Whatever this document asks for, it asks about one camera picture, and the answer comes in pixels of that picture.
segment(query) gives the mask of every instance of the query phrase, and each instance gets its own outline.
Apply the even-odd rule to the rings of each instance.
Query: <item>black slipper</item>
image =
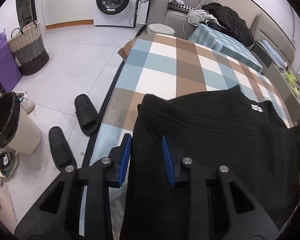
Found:
[[[74,100],[75,114],[82,132],[85,135],[91,135],[99,129],[99,114],[93,106],[90,98],[81,94]]]
[[[70,172],[77,168],[75,158],[60,127],[50,129],[49,143],[54,164],[59,171]]]

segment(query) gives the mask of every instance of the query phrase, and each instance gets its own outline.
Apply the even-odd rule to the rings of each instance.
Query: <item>plaid tablecloth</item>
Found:
[[[145,94],[171,99],[189,93],[226,90],[239,84],[254,101],[272,101],[278,115],[292,127],[286,106],[271,82],[229,56],[179,38],[147,34],[128,42],[118,52],[125,65],[116,83],[95,143],[90,165],[108,156],[125,133],[132,134],[137,105]],[[124,215],[127,181],[121,189],[109,189],[112,226],[118,236]],[[85,194],[80,232],[84,226]]]
[[[205,24],[199,24],[189,41],[207,46],[244,63],[261,73],[262,66],[251,52],[236,39],[218,32]]]

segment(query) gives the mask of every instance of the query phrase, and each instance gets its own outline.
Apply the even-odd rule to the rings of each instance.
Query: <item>stool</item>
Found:
[[[175,30],[167,25],[160,23],[153,23],[148,26],[148,34],[165,34],[169,36],[174,36]]]

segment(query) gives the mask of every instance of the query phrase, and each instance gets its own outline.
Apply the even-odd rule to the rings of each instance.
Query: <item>woven basket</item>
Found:
[[[14,29],[11,39],[8,41],[21,74],[26,76],[39,71],[49,60],[41,36],[40,22],[38,20],[30,21],[21,29]],[[15,30],[19,30],[19,32],[13,37]]]

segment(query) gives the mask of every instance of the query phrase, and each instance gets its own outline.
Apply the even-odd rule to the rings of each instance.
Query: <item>purple bag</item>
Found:
[[[21,79],[21,73],[7,42],[6,34],[0,33],[0,88],[11,92]]]

